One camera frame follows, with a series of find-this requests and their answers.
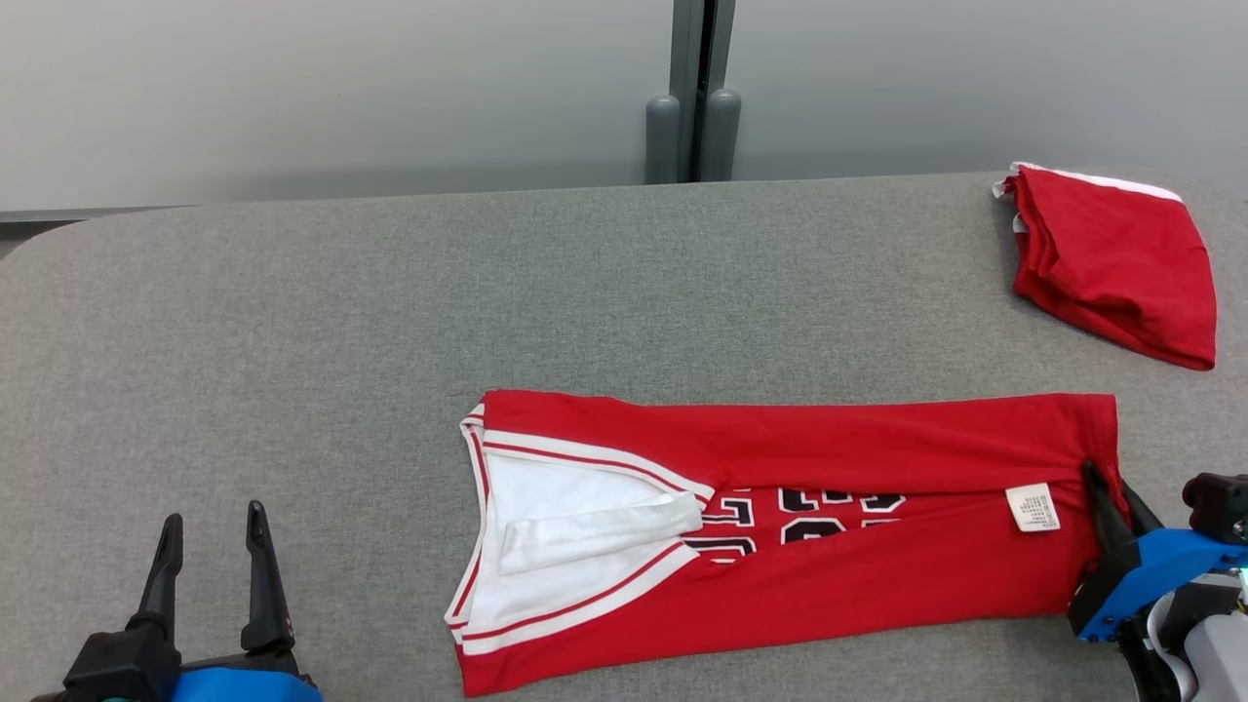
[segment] folded red garment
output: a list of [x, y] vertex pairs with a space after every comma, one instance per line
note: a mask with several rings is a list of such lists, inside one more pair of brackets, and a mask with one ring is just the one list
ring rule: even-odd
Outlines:
[[1146, 356], [1213, 367], [1209, 254], [1178, 195], [1032, 164], [1012, 170], [992, 190], [1018, 206], [1015, 294]]

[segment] gray table surface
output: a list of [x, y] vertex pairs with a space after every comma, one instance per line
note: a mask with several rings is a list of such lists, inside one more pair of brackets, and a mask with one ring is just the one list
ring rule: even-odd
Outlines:
[[[51, 688], [89, 633], [125, 623], [171, 511], [178, 645], [233, 651], [261, 498], [327, 700], [458, 698], [441, 617], [477, 507], [456, 423], [489, 387], [654, 403], [1113, 392], [1123, 473], [1184, 523], [1183, 482], [1248, 456], [1248, 207], [1154, 179], [1213, 259], [1219, 358], [1198, 373], [1011, 296], [1000, 175], [222, 205], [34, 239], [0, 261], [0, 690]], [[881, 577], [924, 587], [906, 563]], [[1133, 697], [1112, 648], [1055, 617], [623, 666], [507, 698]]]

